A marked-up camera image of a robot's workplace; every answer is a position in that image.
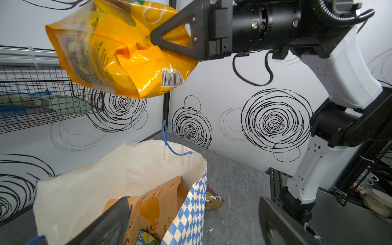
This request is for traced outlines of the green snack bag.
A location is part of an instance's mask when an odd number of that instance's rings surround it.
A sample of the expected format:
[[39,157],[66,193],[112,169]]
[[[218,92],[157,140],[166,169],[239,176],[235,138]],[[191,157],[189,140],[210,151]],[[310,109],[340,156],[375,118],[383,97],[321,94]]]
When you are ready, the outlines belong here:
[[159,242],[153,235],[140,229],[137,236],[136,245],[159,245]]

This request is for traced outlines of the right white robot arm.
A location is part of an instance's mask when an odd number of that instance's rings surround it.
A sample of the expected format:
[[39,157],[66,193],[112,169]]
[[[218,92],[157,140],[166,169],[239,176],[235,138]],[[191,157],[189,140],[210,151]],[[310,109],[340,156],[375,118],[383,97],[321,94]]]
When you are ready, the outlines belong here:
[[375,10],[353,1],[192,1],[151,32],[160,48],[198,61],[266,50],[293,53],[329,97],[310,120],[310,140],[295,175],[280,192],[284,210],[310,221],[317,190],[337,157],[370,139],[384,120],[392,90],[370,73],[357,44]]

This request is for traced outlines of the orange potato chip bag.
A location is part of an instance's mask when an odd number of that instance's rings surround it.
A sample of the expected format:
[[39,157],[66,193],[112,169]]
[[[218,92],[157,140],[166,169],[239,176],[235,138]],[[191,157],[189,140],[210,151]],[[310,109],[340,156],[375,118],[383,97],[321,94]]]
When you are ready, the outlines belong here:
[[155,243],[159,244],[176,217],[181,205],[187,197],[182,177],[177,176],[160,187],[146,193],[142,197],[128,197],[132,209],[125,245],[140,245],[137,241],[140,232],[146,232]]

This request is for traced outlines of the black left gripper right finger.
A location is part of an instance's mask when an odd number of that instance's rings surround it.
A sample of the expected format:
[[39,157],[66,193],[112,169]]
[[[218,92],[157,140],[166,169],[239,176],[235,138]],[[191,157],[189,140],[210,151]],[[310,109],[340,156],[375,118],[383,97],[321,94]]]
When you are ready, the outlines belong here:
[[320,241],[271,199],[261,197],[259,223],[267,245],[319,245]]

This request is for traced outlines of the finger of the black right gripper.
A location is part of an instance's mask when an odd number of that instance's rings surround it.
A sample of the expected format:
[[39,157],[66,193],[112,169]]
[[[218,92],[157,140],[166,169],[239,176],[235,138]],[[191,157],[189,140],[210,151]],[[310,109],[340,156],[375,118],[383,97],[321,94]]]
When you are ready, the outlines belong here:
[[209,1],[192,1],[151,32],[152,44],[198,61],[208,60],[209,11]]

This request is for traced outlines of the yellow snack bag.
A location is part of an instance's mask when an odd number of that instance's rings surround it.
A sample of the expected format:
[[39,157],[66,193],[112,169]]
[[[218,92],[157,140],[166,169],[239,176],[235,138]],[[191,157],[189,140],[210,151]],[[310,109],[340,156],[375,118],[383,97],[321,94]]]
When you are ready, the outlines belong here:
[[198,62],[151,42],[177,11],[146,1],[92,1],[46,26],[60,66],[86,87],[134,99],[183,84]]

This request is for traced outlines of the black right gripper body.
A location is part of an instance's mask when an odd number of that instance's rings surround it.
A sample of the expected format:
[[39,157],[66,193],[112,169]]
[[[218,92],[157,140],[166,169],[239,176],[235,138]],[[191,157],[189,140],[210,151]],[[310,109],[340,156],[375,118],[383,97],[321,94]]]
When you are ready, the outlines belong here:
[[284,59],[300,20],[298,1],[216,1],[209,10],[209,58],[274,50]]

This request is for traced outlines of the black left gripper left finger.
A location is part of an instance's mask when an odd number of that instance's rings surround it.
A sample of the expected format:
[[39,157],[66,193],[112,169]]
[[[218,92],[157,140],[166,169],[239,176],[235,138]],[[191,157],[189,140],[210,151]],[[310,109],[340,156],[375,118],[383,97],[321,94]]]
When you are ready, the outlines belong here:
[[126,197],[122,197],[68,244],[122,245],[131,213],[132,206]]

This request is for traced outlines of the blue checkered paper bag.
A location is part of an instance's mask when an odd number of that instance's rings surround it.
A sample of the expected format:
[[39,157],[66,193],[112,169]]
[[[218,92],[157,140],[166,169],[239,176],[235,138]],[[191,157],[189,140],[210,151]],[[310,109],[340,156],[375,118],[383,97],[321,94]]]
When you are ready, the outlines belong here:
[[38,236],[50,245],[69,245],[120,198],[142,197],[177,176],[187,197],[160,245],[200,245],[207,161],[166,139],[122,144],[88,165],[39,181],[33,206]]

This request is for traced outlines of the red gold snack bag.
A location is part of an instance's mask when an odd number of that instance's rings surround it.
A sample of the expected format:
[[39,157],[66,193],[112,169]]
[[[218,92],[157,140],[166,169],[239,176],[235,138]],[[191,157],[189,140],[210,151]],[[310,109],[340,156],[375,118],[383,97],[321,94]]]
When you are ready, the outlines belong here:
[[220,209],[224,203],[224,198],[219,196],[209,185],[207,185],[205,210]]

